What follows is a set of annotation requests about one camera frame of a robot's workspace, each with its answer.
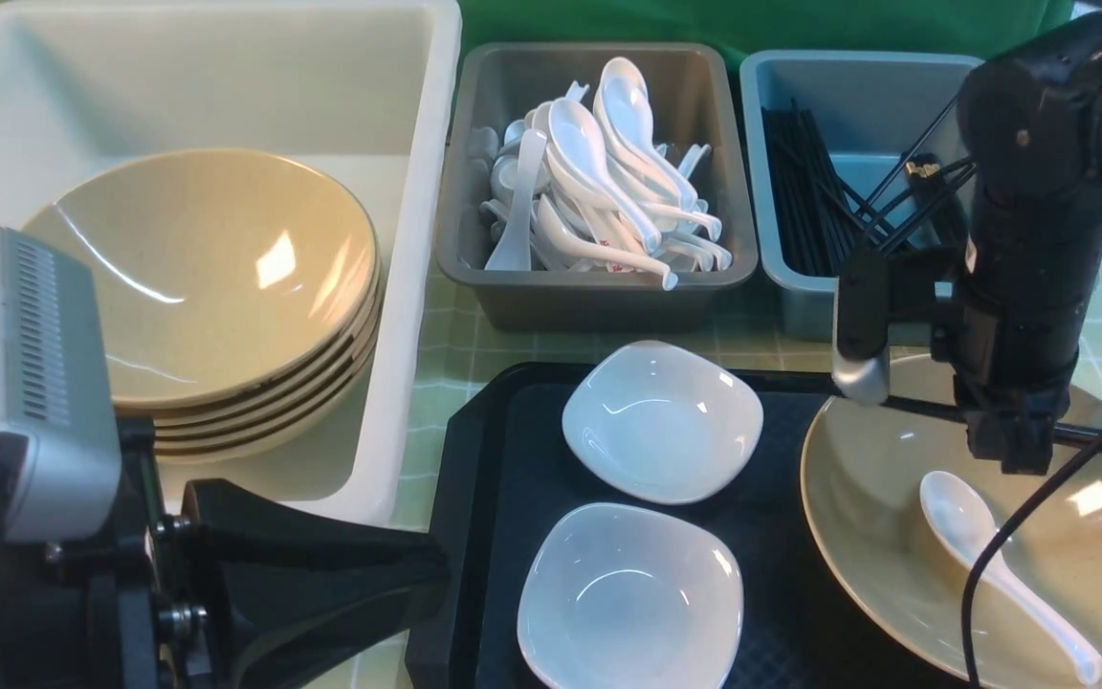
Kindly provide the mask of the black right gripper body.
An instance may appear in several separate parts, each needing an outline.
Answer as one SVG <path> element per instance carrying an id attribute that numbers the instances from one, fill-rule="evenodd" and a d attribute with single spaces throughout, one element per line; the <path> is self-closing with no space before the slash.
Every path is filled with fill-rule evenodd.
<path id="1" fill-rule="evenodd" d="M 941 353 L 973 457 L 1007 475 L 1049 471 L 1101 261 L 1101 189 L 975 193 Z"/>

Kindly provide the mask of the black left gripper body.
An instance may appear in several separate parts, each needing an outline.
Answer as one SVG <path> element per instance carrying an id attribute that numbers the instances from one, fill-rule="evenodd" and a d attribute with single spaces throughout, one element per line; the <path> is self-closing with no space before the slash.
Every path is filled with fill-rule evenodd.
<path id="1" fill-rule="evenodd" d="M 209 607 L 192 585 L 196 528 L 165 509 L 156 428 L 118 419 L 121 476 L 98 532 L 6 541 L 9 450 L 0 434 L 0 688 L 214 688 Z"/>

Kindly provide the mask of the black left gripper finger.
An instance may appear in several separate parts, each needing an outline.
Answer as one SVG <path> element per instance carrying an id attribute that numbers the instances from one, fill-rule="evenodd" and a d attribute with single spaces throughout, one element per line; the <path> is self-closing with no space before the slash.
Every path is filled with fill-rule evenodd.
<path id="1" fill-rule="evenodd" d="M 202 610 L 196 688 L 298 688 L 435 614 L 451 567 L 428 532 L 316 516 L 190 481 L 179 593 Z"/>

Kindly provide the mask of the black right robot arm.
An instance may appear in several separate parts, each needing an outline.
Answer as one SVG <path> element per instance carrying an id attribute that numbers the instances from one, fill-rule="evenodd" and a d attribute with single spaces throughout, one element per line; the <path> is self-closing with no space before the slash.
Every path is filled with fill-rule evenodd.
<path id="1" fill-rule="evenodd" d="M 966 444 L 1042 476 L 1102 262 L 1102 13 L 966 75 L 957 122 L 977 179 L 946 359 Z"/>

